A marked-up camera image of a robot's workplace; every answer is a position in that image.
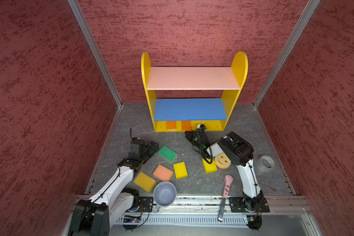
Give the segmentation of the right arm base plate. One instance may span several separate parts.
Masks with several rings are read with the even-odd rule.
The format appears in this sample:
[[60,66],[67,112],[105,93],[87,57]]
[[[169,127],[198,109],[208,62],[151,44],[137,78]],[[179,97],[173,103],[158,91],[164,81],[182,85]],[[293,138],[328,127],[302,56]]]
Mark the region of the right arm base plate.
[[269,213],[270,209],[265,197],[250,199],[243,197],[229,197],[229,205],[232,213]]

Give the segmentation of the orange sponge yellow base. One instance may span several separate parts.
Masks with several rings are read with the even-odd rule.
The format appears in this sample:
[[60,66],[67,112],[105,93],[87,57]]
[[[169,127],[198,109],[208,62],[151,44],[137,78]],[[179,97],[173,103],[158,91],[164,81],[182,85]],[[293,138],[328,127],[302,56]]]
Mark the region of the orange sponge yellow base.
[[176,121],[167,121],[166,123],[167,131],[176,131],[177,130],[177,122]]
[[182,132],[192,131],[191,121],[182,121]]

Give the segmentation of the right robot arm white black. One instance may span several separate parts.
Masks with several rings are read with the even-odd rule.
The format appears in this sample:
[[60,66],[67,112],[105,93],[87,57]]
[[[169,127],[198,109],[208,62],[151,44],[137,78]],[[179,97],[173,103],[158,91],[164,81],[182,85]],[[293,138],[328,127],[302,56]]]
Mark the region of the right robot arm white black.
[[264,195],[255,175],[253,164],[254,148],[249,142],[236,133],[230,132],[211,145],[203,128],[198,128],[195,131],[186,131],[185,137],[194,148],[198,148],[196,152],[200,154],[206,164],[217,163],[214,158],[219,154],[225,154],[231,164],[237,167],[241,176],[245,208],[249,212],[254,212],[261,207]]

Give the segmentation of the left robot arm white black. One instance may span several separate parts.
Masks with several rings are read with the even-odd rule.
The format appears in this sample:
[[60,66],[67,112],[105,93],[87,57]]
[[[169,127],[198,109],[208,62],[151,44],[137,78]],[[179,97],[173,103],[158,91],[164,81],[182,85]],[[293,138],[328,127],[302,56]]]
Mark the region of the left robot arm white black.
[[75,205],[69,236],[107,236],[128,210],[143,210],[139,191],[127,188],[144,165],[159,151],[159,144],[132,138],[128,158],[123,159],[110,180],[88,200]]

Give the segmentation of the green scrub sponge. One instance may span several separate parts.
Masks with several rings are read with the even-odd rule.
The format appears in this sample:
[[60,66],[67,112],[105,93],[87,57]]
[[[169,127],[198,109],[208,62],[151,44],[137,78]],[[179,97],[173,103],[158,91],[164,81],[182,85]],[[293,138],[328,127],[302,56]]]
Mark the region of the green scrub sponge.
[[170,149],[169,147],[167,147],[166,145],[163,145],[159,149],[158,154],[161,157],[165,158],[170,163],[173,163],[175,161],[175,159],[178,157],[178,154],[175,151],[173,151],[172,149]]

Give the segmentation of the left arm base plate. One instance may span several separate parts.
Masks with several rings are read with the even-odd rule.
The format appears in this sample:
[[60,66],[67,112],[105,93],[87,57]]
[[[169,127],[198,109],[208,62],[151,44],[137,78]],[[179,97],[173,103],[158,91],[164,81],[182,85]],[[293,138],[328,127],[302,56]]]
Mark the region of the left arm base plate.
[[127,212],[150,212],[153,210],[153,197],[134,197],[133,206]]

